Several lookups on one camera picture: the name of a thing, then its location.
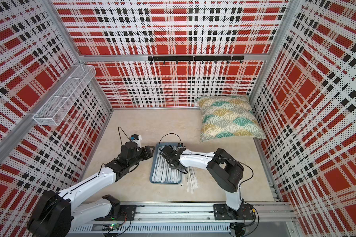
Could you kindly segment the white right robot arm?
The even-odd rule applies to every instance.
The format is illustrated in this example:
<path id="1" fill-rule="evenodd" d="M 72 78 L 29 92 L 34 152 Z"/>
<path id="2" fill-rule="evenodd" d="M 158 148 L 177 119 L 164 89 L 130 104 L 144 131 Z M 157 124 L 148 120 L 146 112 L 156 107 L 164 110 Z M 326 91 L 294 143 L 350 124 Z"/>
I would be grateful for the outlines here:
<path id="1" fill-rule="evenodd" d="M 225 191 L 226 206 L 238 211 L 242 205 L 241 180 L 244 167 L 224 149 L 200 153 L 184 147 L 164 146 L 160 155 L 169 167 L 187 173 L 190 167 L 207 170 L 215 182 Z"/>

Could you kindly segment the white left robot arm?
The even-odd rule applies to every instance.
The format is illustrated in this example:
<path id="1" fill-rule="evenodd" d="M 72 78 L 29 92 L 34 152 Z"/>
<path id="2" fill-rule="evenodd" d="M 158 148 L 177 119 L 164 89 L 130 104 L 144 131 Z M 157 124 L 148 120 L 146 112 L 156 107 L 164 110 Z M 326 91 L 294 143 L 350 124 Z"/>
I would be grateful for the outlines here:
<path id="1" fill-rule="evenodd" d="M 152 158 L 154 151 L 154 146 L 141 148 L 138 141 L 126 142 L 120 154 L 94 175 L 59 192 L 45 191 L 33 210 L 27 230 L 34 237 L 65 237 L 76 227 L 107 216 L 115 208 L 116 198 L 106 195 L 95 202 L 84 202 L 132 172 L 133 166 Z"/>

